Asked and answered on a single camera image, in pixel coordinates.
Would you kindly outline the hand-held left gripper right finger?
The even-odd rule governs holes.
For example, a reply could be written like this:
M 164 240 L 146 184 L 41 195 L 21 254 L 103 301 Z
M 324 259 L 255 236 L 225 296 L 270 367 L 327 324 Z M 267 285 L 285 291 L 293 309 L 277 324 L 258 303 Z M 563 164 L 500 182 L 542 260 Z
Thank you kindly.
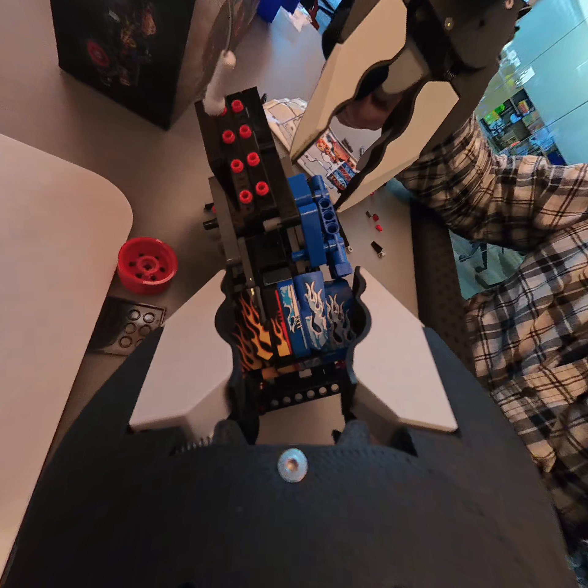
M 456 432 L 421 321 L 362 267 L 356 267 L 353 287 L 365 326 L 349 348 L 352 415 L 378 443 L 392 443 L 402 428 Z

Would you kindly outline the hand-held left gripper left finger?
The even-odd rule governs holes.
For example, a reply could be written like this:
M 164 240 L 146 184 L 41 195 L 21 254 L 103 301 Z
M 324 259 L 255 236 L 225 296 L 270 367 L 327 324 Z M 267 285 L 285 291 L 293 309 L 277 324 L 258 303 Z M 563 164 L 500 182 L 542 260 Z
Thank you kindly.
M 188 441 L 206 443 L 218 422 L 232 418 L 249 443 L 257 441 L 253 390 L 232 339 L 232 295 L 221 270 L 166 320 L 129 420 L 134 433 L 179 428 Z

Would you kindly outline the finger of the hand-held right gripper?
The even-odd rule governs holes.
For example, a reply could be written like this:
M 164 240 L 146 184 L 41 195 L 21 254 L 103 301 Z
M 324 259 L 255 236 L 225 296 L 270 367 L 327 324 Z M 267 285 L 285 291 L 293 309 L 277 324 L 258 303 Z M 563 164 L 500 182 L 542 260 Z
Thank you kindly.
M 342 192 L 335 210 L 355 206 L 412 165 L 458 101 L 450 82 L 425 83 L 409 103 L 412 111 L 404 128 L 390 129 L 373 143 L 366 162 Z
M 339 110 L 356 98 L 366 75 L 390 65 L 407 36 L 404 1 L 355 1 L 340 41 L 326 60 L 290 148 L 296 161 L 321 136 Z

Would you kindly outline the toy truck model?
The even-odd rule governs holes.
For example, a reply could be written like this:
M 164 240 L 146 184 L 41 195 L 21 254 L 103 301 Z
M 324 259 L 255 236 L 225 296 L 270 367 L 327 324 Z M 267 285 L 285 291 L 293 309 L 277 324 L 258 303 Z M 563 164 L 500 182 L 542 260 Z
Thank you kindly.
M 231 298 L 231 340 L 259 415 L 349 394 L 349 348 L 365 319 L 349 284 L 349 243 L 319 176 L 286 170 L 256 88 L 233 93 L 220 114 L 195 103 L 212 171 Z

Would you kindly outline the person's right forearm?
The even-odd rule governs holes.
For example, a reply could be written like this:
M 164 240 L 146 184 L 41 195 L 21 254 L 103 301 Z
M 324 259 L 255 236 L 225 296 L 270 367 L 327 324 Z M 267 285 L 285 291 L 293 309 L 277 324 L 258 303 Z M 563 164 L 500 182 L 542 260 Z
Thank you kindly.
M 471 241 L 529 254 L 587 253 L 587 164 L 493 153 L 475 114 L 396 176 L 414 199 Z

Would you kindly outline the grey desk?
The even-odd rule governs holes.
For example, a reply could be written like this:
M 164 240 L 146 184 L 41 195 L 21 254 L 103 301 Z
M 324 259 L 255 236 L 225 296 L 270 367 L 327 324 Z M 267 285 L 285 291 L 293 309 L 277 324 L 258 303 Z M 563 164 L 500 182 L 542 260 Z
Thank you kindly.
M 134 297 L 116 276 L 108 292 L 164 307 L 168 318 L 224 267 L 218 234 L 202 227 L 212 173 L 195 109 L 163 131 L 73 79 L 58 66 L 51 13 L 49 1 L 1 1 L 1 133 L 103 176 L 130 203 L 129 236 L 151 236 L 173 247 L 179 271 L 163 294 Z M 271 25 L 255 17 L 237 48 L 229 92 L 257 86 L 269 99 L 310 99 L 324 63 L 323 30 L 306 25 L 299 32 L 281 11 Z M 379 214 L 383 232 L 366 210 Z M 382 187 L 340 218 L 352 263 L 417 316 L 408 204 Z M 384 248 L 383 259 L 372 241 Z M 125 359 L 84 356 L 49 454 Z

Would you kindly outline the person's right hand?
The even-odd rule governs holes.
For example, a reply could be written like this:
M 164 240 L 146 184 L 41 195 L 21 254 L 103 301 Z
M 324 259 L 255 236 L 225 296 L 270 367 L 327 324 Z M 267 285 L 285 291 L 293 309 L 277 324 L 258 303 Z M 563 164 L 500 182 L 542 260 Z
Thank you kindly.
M 399 105 L 403 94 L 388 94 L 378 88 L 366 97 L 349 103 L 336 114 L 336 119 L 349 128 L 378 130 Z

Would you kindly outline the sticker sheet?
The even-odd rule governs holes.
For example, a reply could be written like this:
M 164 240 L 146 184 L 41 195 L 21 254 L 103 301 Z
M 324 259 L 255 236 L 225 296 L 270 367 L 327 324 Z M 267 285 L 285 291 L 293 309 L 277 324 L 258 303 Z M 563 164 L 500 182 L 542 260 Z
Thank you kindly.
M 300 98 L 273 99 L 263 105 L 270 129 L 287 152 L 291 150 L 306 106 L 306 101 Z M 332 199 L 336 200 L 356 175 L 361 156 L 380 135 L 380 130 L 349 128 L 332 118 L 326 131 L 296 164 L 308 177 L 320 175 Z

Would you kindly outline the black square plate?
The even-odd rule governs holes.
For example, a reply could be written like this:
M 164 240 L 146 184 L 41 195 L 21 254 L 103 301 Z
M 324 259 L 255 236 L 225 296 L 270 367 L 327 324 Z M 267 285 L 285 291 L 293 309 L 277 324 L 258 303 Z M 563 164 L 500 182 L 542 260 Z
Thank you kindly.
M 151 332 L 162 326 L 166 309 L 107 297 L 86 348 L 87 353 L 130 355 Z

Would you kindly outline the blue storage bin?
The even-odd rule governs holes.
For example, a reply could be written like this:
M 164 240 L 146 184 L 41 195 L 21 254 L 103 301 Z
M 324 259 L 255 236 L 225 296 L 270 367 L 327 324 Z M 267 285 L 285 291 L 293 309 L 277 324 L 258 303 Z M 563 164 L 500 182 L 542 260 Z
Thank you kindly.
M 281 9 L 284 9 L 289 14 L 293 14 L 298 4 L 299 1 L 259 1 L 256 13 L 261 20 L 271 24 Z

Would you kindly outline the red wheel hub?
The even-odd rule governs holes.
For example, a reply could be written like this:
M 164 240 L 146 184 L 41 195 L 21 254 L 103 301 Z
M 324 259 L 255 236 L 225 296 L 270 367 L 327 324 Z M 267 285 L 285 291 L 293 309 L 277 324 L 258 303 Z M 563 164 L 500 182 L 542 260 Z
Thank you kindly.
M 132 238 L 119 250 L 116 271 L 126 290 L 158 295 L 170 287 L 178 271 L 178 258 L 172 247 L 159 239 Z

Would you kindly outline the person's plaid shirt torso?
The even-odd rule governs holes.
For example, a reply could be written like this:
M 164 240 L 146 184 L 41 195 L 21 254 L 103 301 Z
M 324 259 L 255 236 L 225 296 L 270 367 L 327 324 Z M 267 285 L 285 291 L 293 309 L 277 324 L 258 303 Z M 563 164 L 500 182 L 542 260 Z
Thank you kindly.
M 469 301 L 476 375 L 548 490 L 572 558 L 587 561 L 587 224 L 564 229 Z

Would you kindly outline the white book stand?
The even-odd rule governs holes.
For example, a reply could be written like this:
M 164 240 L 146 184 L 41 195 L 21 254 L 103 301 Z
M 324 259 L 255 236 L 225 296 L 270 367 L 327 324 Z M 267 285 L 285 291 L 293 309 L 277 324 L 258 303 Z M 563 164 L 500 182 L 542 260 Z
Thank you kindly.
M 115 184 L 1 133 L 1 568 L 133 223 Z

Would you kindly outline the black toy set box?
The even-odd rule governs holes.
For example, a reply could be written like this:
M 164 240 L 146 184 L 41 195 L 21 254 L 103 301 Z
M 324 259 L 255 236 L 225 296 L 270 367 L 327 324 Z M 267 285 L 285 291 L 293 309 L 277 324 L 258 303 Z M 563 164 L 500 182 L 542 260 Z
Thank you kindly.
M 51 1 L 60 68 L 168 130 L 204 97 L 259 1 Z

